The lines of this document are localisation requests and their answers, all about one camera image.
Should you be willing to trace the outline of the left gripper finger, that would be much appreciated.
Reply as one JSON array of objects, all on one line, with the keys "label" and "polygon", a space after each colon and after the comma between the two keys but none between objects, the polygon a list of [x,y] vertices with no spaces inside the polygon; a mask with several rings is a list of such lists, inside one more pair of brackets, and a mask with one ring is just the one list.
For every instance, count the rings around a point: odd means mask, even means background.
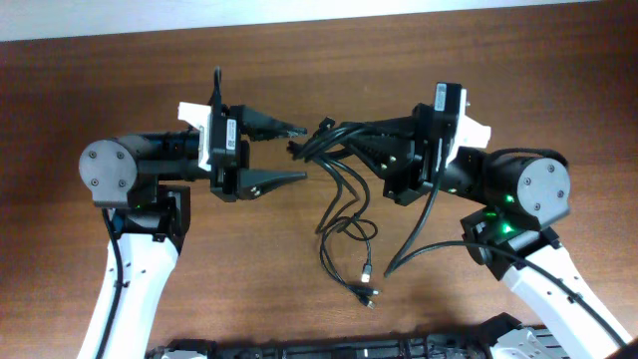
[{"label": "left gripper finger", "polygon": [[238,173],[237,198],[257,199],[281,186],[306,179],[306,172],[242,169]]},{"label": "left gripper finger", "polygon": [[241,110],[241,131],[252,141],[298,138],[307,135],[307,129],[279,121],[249,107]]}]

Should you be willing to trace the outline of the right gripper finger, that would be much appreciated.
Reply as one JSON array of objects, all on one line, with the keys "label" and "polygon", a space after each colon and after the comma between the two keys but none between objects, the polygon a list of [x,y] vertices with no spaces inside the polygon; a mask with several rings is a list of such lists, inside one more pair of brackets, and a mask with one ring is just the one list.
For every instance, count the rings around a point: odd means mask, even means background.
[{"label": "right gripper finger", "polygon": [[365,135],[412,140],[416,132],[416,120],[412,116],[382,121],[366,122],[361,125]]},{"label": "right gripper finger", "polygon": [[357,135],[345,142],[345,148],[382,180],[405,171],[415,155],[412,140],[389,136]]}]

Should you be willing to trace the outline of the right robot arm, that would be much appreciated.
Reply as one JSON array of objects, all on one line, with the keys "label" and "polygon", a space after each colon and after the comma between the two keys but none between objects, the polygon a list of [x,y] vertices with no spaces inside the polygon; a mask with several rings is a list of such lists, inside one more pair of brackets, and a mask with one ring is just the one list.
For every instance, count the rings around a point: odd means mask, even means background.
[{"label": "right robot arm", "polygon": [[439,82],[431,104],[401,118],[360,123],[345,149],[406,206],[446,192],[478,204],[460,244],[519,297],[571,358],[606,358],[631,337],[593,293],[555,225],[570,212],[567,159],[550,149],[490,151],[489,126],[470,118],[468,92]]}]

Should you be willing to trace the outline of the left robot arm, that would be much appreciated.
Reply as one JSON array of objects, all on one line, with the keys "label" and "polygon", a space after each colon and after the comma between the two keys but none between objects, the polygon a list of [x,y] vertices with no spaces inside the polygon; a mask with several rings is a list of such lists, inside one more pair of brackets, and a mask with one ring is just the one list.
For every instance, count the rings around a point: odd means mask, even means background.
[{"label": "left robot arm", "polygon": [[145,356],[161,294],[189,230],[190,182],[206,180],[216,197],[236,202],[307,177],[249,165],[250,143],[303,137],[304,128],[245,105],[182,102],[177,117],[187,130],[100,140],[81,154],[81,179],[109,236],[82,358]]}]

